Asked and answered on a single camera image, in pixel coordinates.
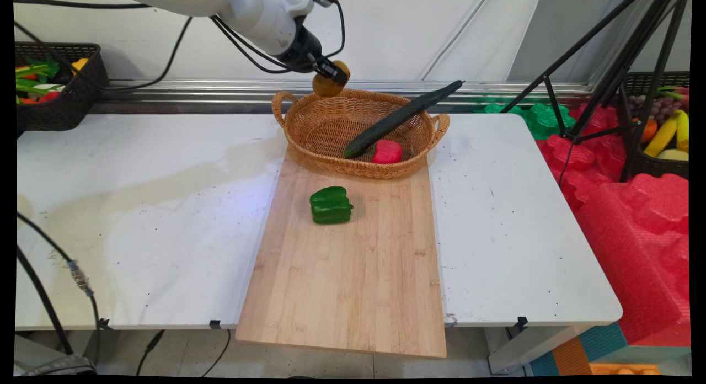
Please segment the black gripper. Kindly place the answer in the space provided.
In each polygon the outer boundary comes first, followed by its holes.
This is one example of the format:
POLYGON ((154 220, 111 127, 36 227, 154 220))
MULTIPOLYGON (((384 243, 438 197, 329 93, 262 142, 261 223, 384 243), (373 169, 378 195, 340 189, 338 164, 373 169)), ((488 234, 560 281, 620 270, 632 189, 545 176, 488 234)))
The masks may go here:
POLYGON ((316 73, 319 82, 345 87, 350 79, 350 69, 342 61, 331 61, 321 52, 321 44, 302 24, 296 24, 295 37, 285 52, 275 55, 285 65, 282 73, 316 73))

